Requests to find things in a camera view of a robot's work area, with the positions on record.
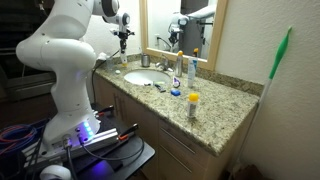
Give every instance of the small container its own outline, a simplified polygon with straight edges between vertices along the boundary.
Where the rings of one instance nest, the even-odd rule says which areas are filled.
[[[112,71],[114,66],[112,58],[107,58],[106,61],[107,61],[107,70]]]
[[[175,87],[175,88],[178,88],[178,87],[180,86],[180,81],[179,81],[179,79],[176,78],[176,77],[173,77],[172,79],[173,79],[173,80],[172,80],[172,86]]]
[[[148,54],[141,54],[141,66],[150,67],[150,56]]]
[[[196,117],[196,109],[199,100],[199,95],[196,93],[189,94],[188,107],[187,107],[187,117],[194,118]]]
[[[120,53],[120,59],[122,63],[122,67],[127,67],[128,66],[128,60],[127,60],[127,55],[126,53]]]

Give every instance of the backsplash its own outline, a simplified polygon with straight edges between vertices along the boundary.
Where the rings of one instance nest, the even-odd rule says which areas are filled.
[[[161,62],[160,57],[155,57],[155,56],[150,56],[151,62],[152,63],[157,63]],[[140,54],[135,54],[135,55],[129,55],[127,56],[128,62],[132,61],[140,61]],[[120,64],[121,60],[120,57],[113,58],[114,64]],[[174,67],[174,62],[169,61],[170,67]],[[183,65],[183,72],[187,73],[187,65]],[[234,89],[238,89],[240,91],[244,91],[250,94],[254,94],[257,96],[260,96],[263,90],[263,85],[258,84],[258,83],[253,83],[249,81],[245,81],[239,78],[235,77],[230,77],[227,75],[219,74],[216,72],[212,72],[206,69],[202,68],[197,68],[197,73],[196,76],[199,78],[203,78],[212,82],[216,82],[228,87],[232,87]]]

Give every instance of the bathroom vanity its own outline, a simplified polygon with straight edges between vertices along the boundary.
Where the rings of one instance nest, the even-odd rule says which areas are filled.
[[[259,97],[221,84],[195,78],[187,87],[180,78],[180,96],[170,94],[171,84],[160,93],[154,86],[127,82],[124,76],[144,69],[130,62],[121,74],[102,66],[94,75],[97,102],[114,105],[115,116],[127,125],[138,123],[139,136],[152,146],[155,157],[142,168],[150,180],[219,179],[237,155],[252,120]],[[151,64],[148,70],[160,71]],[[172,77],[171,72],[164,72]],[[199,94],[196,118],[186,117],[187,97]]]

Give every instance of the wooden cabinet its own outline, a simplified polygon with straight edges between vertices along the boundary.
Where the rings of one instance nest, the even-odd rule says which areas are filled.
[[[139,124],[136,133],[154,150],[154,157],[141,169],[149,180],[158,179],[158,118],[131,97],[113,87],[100,76],[94,77],[97,102],[103,106],[114,105],[115,116],[127,126]]]
[[[100,76],[95,76],[94,81],[97,102],[103,106],[114,105],[116,117],[128,126],[138,123],[140,128],[136,133],[155,149],[155,156],[142,168],[149,180],[221,179],[221,174],[239,150],[253,117],[254,111],[217,158],[108,81]]]
[[[96,102],[103,107],[110,105],[114,106],[114,115],[120,121],[123,121],[126,125],[129,123],[125,119],[125,95],[118,89],[116,89],[111,83],[104,80],[102,77],[95,75],[94,78]]]

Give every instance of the sink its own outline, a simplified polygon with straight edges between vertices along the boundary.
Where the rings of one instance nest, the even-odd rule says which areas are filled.
[[[138,69],[133,70],[124,76],[124,79],[132,84],[144,86],[145,84],[152,84],[153,82],[164,82],[169,84],[171,78],[169,75],[154,70]]]

